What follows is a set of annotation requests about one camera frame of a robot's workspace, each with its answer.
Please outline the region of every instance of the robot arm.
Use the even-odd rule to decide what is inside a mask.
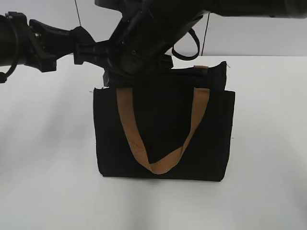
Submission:
[[[17,64],[55,71],[60,57],[73,53],[75,64],[90,62],[106,69],[106,79],[135,80],[173,67],[164,53],[207,12],[222,16],[306,18],[307,0],[96,0],[121,11],[122,20],[108,41],[96,43],[81,27],[71,31],[10,12],[0,18],[0,66]]]

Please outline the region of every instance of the tan bag handle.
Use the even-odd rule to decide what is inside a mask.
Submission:
[[[209,97],[209,89],[194,89],[191,129],[186,141],[179,149],[169,153],[158,162],[150,164],[148,161],[146,148],[135,120],[133,90],[131,88],[117,89],[117,103],[120,120],[135,160],[154,174],[164,174],[175,167],[179,163],[184,151],[189,145],[195,130],[202,121],[202,118],[206,112]]]

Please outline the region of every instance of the white table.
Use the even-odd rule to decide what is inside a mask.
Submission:
[[[306,57],[227,60],[236,91],[221,183],[104,178],[92,115],[103,70],[59,61],[0,85],[1,230],[306,230]]]

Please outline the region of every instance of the white backdrop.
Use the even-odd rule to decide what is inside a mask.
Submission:
[[[97,169],[93,91],[103,70],[59,61],[18,67],[0,85],[0,229],[307,229],[306,57],[227,60],[236,91],[221,183],[104,178]]]
[[[77,0],[82,26],[96,41],[107,40],[118,22],[118,11],[97,7],[94,0]],[[0,14],[23,12],[28,19],[63,29],[79,25],[74,0],[1,0]],[[194,26],[201,43],[207,16]],[[307,56],[307,19],[240,18],[211,15],[204,55]],[[176,44],[185,55],[196,52],[186,35]]]

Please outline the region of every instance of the black tote bag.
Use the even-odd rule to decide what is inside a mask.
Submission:
[[[226,63],[178,78],[95,89],[99,171],[107,177],[221,181],[229,159],[235,93]]]

